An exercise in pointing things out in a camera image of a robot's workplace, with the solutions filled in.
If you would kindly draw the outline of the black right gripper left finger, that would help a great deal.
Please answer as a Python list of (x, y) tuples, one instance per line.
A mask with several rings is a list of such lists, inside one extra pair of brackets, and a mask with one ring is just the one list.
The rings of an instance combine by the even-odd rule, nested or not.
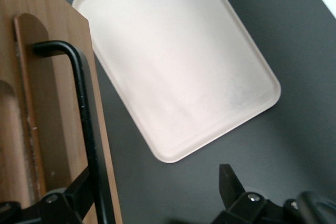
[(89, 168), (85, 168), (67, 188), (48, 193), (30, 207), (1, 202), (1, 223), (83, 223), (93, 203)]

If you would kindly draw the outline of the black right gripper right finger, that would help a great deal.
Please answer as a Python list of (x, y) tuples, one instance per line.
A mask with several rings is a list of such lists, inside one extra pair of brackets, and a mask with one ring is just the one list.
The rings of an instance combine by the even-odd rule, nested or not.
[(212, 223), (302, 223), (295, 200), (278, 206), (259, 193), (245, 191), (229, 164), (219, 166), (219, 193), (225, 209)]

